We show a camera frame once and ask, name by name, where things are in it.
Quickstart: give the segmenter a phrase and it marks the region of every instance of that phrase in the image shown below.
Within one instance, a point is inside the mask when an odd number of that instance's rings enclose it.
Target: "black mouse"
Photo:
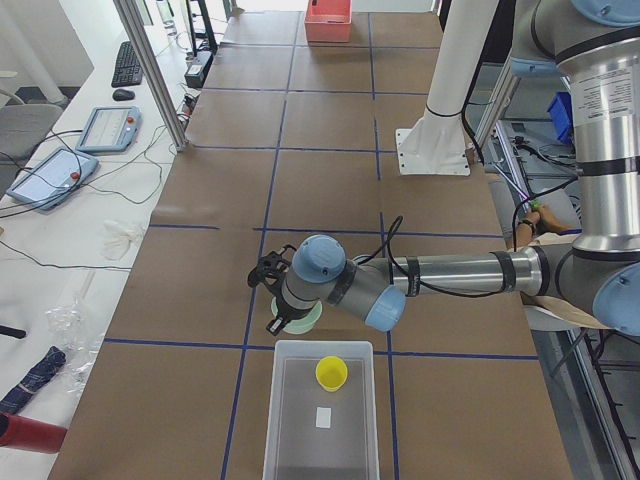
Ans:
[[[124,88],[118,88],[113,92],[113,99],[116,102],[133,100],[134,98],[136,98],[136,92],[134,92],[133,90],[125,90]]]

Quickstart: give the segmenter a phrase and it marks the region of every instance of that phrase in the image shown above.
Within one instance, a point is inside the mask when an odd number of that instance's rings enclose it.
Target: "red cup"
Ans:
[[[0,447],[58,453],[67,429],[31,418],[0,413]]]

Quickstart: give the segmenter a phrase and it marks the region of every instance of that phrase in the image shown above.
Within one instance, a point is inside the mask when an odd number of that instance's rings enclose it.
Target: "yellow cup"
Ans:
[[[339,357],[324,357],[316,365],[316,380],[327,392],[335,392],[349,376],[349,369]]]

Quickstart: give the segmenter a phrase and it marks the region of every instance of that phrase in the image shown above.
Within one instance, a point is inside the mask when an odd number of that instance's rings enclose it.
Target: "blue box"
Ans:
[[[551,115],[553,126],[556,129],[556,138],[565,145],[572,145],[573,112],[571,111],[571,95],[567,92],[557,92],[547,112]]]

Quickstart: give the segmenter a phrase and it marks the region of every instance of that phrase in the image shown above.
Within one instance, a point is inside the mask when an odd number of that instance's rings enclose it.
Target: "keyboard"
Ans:
[[[113,80],[111,86],[113,88],[129,87],[131,85],[140,85],[142,83],[142,68],[133,51],[131,42],[122,42],[118,56],[116,57],[116,66],[113,71]]]

